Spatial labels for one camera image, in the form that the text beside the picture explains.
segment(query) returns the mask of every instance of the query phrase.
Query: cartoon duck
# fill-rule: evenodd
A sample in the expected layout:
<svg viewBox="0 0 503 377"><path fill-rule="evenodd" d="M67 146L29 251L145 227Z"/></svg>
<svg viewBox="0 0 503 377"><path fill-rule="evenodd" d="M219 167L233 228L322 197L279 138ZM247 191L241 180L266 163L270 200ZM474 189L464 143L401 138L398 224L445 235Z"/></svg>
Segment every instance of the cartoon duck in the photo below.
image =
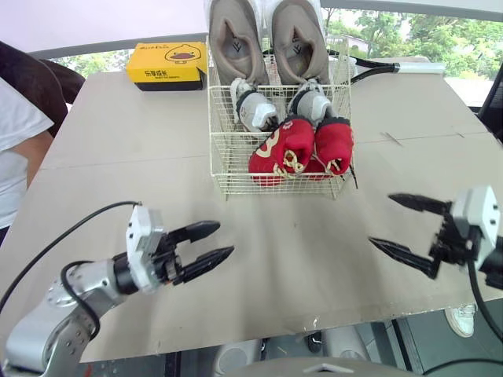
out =
<svg viewBox="0 0 503 377"><path fill-rule="evenodd" d="M174 61L176 64L185 64L187 61L199 59L201 57L201 51L191 45L181 45L170 49L164 58L169 61Z"/></svg>

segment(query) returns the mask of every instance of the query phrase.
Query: white shirt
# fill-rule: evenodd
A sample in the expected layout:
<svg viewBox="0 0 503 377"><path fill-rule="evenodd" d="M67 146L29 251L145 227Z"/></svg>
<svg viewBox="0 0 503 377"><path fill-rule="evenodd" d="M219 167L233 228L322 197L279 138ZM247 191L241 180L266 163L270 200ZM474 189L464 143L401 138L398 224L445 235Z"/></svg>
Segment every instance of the white shirt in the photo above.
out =
<svg viewBox="0 0 503 377"><path fill-rule="evenodd" d="M26 192L28 161L12 147L53 122L0 77L0 229L10 226Z"/></svg>

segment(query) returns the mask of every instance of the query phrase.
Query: red shoe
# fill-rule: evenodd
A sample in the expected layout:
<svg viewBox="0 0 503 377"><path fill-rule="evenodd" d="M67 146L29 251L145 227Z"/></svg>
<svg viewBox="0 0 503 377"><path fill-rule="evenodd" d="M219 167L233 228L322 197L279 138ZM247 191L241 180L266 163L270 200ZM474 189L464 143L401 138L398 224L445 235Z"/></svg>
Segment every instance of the red shoe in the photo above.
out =
<svg viewBox="0 0 503 377"><path fill-rule="evenodd" d="M311 160L307 164L306 169L304 169L304 174L307 174L307 177L311 181L321 181L322 179L327 179L327 178L333 177L331 174L330 175L328 175L328 174L325 174L325 175L312 174L312 173L324 173L324 172L326 172L325 167L323 165L321 165L321 163L314 156L311 157Z"/></svg>
<svg viewBox="0 0 503 377"><path fill-rule="evenodd" d="M328 118L323 120L314 135L315 157L332 175L342 175L351 164L353 133L349 120Z"/></svg>
<svg viewBox="0 0 503 377"><path fill-rule="evenodd" d="M279 185L304 171L314 149L311 123L301 116L290 116L251 155L249 173L274 173L277 177L253 177L261 186Z"/></svg>

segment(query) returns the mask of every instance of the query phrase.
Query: wire basket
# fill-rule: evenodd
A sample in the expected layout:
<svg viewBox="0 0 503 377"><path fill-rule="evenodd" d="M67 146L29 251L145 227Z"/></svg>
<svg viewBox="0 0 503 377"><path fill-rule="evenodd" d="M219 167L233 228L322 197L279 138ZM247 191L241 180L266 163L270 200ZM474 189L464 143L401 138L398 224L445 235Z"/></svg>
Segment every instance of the wire basket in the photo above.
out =
<svg viewBox="0 0 503 377"><path fill-rule="evenodd" d="M323 85L325 96L334 110L351 119L351 66L347 40L331 38L327 41L330 84ZM263 39L263 49L268 51L268 38ZM343 184L351 180L351 172L327 178L326 173L302 173L294 178L280 179L275 173L248 173L248 160L252 153L270 136L270 133L250 133L241 123L233 121L230 86L220 85L218 72L208 47L208 118L210 126L211 176L222 194L322 194L333 199ZM286 108L297 93L298 86L281 85L274 55L264 53L270 85L259 86L258 91L276 106L278 120L286 117ZM259 185L257 181L281 181L277 185Z"/></svg>

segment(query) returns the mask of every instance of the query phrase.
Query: beige tabletop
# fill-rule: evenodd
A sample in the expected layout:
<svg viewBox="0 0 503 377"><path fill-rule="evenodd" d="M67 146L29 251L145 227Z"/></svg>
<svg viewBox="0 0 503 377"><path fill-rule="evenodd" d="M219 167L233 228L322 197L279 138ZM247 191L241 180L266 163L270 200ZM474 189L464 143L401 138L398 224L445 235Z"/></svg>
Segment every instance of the beige tabletop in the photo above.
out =
<svg viewBox="0 0 503 377"><path fill-rule="evenodd" d="M468 278L439 278L392 261L378 236L426 255L440 218L400 207L391 192L453 199L490 184L503 200L501 146L433 75L377 75L354 86L360 189L318 196L231 196L209 174L205 92L142 93L122 73L92 76L37 174L0 249L5 287L69 225L105 204L159 208L168 229L203 219L222 227L179 248L183 262L233 244L212 273L107 313L84 361L133 357L383 320L472 302ZM125 250L130 209L103 214L63 240L21 283L0 341L41 300L61 267ZM482 285L485 299L500 291Z"/></svg>

